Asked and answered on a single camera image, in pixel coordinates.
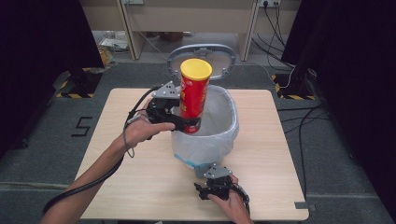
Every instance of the gray floor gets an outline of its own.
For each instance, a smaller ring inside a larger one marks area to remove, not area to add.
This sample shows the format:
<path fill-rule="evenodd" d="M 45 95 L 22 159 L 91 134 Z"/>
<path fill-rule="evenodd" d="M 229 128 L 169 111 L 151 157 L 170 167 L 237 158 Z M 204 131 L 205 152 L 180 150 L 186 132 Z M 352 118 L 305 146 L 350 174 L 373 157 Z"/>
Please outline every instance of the gray floor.
<path fill-rule="evenodd" d="M 96 32 L 95 37 L 100 40 L 102 32 Z M 118 64 L 104 72 L 93 98 L 53 98 L 29 136 L 29 147 L 10 150 L 0 160 L 1 223 L 37 223 L 44 204 L 74 180 L 105 100 L 113 88 L 149 88 L 153 84 L 166 82 L 169 80 L 164 66 L 166 55 L 180 46 L 217 43 L 230 46 L 238 52 L 235 37 L 230 34 L 193 34 L 174 43 L 159 37 L 149 40 L 156 49 L 147 43 L 138 61 L 132 61 L 129 53 L 114 53 Z M 275 60 L 270 63 L 282 65 Z M 278 109 L 310 107 L 322 102 L 320 99 L 279 99 L 263 66 L 270 75 L 279 72 L 269 66 L 267 56 L 253 44 L 248 62 L 238 60 L 227 78 L 211 84 L 230 89 L 270 90 Z M 57 89 L 66 75 L 61 74 L 54 83 Z M 299 131 L 296 127 L 301 121 L 297 118 L 302 118 L 307 110 L 278 113 L 303 186 Z M 81 130 L 76 130 L 80 117 L 92 117 L 83 123 L 91 128 L 86 137 L 71 137 L 73 133 L 81 133 Z M 315 209 L 303 223 L 393 223 L 361 167 L 350 159 L 347 144 L 332 122 L 332 114 L 326 108 L 320 108 L 309 118 L 315 119 L 307 120 L 311 122 L 303 126 L 301 134 L 307 202 Z M 102 223 L 102 220 L 81 220 L 80 223 Z M 117 221 L 106 220 L 105 223 Z"/>

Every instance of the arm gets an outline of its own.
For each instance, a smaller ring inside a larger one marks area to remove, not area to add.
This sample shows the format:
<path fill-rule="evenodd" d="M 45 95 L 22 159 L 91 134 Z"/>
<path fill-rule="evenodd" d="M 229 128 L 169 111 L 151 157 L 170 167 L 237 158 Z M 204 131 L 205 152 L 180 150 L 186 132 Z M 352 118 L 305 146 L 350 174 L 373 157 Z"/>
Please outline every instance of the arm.
<path fill-rule="evenodd" d="M 236 178 L 236 176 L 231 175 L 231 180 L 234 184 L 238 184 L 238 178 Z M 227 201 L 223 201 L 221 198 L 213 194 L 209 194 L 207 197 L 216 203 L 232 222 L 236 224 L 253 224 L 241 196 L 239 196 L 235 191 L 230 189 Z"/>
<path fill-rule="evenodd" d="M 142 116 L 130 124 L 125 130 L 128 148 L 137 146 L 138 143 L 145 141 L 150 136 L 159 132 L 173 129 L 175 129 L 173 123 L 151 124 Z M 126 148 L 121 134 L 111 143 L 97 161 L 82 176 L 76 179 L 67 190 L 80 187 L 105 175 L 123 157 L 125 152 Z M 102 187 L 102 184 L 98 184 L 56 203 L 43 216 L 40 223 L 77 223 L 99 188 Z"/>

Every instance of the electrical outlet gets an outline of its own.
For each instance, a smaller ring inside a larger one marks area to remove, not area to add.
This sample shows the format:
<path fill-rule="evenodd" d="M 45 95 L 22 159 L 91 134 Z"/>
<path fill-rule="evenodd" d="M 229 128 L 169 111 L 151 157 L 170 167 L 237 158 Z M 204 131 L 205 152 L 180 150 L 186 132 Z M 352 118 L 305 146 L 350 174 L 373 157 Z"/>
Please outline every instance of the electrical outlet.
<path fill-rule="evenodd" d="M 260 7 L 264 7 L 264 2 L 267 2 L 267 8 L 269 7 L 279 7 L 280 6 L 280 0 L 261 0 L 260 1 Z"/>

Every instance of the hand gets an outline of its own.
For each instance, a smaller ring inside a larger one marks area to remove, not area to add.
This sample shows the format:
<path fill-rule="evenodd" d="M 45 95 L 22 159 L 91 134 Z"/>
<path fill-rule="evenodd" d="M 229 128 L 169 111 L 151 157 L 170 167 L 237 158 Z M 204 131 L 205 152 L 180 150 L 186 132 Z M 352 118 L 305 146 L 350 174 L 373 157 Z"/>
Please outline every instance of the hand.
<path fill-rule="evenodd" d="M 147 108 L 151 99 L 146 101 L 144 109 Z M 175 129 L 175 124 L 173 123 L 156 123 L 152 124 L 147 118 L 145 110 L 137 112 L 136 115 L 141 114 L 140 118 L 135 120 L 133 123 L 129 124 L 125 130 L 126 144 L 127 147 L 136 147 L 140 142 L 144 142 L 152 135 L 155 135 L 164 131 L 171 131 Z M 118 137 L 118 139 L 123 139 L 123 133 Z"/>
<path fill-rule="evenodd" d="M 230 178 L 233 181 L 233 184 L 238 184 L 238 178 L 236 178 L 236 176 L 230 175 Z M 213 194 L 209 194 L 207 197 L 216 203 L 232 222 L 236 224 L 253 223 L 241 196 L 239 196 L 239 194 L 234 190 L 230 189 L 227 201 L 224 201 Z"/>

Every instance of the table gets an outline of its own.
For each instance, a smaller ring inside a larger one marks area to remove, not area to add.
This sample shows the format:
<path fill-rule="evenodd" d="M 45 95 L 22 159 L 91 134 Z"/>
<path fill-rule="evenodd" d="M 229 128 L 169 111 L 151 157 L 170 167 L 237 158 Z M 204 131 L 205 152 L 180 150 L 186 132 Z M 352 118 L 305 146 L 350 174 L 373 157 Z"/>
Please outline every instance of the table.
<path fill-rule="evenodd" d="M 114 89 L 78 171 L 80 176 L 122 131 L 128 112 L 146 89 Z M 307 209 L 296 209 L 304 196 L 276 113 L 271 92 L 229 90 L 237 105 L 240 131 L 233 151 L 223 160 L 250 198 L 253 220 L 304 220 Z M 176 159 L 171 134 L 159 133 L 138 145 L 133 159 L 101 187 L 82 216 L 131 220 L 228 220 L 210 201 L 202 201 L 194 182 L 204 183 Z"/>

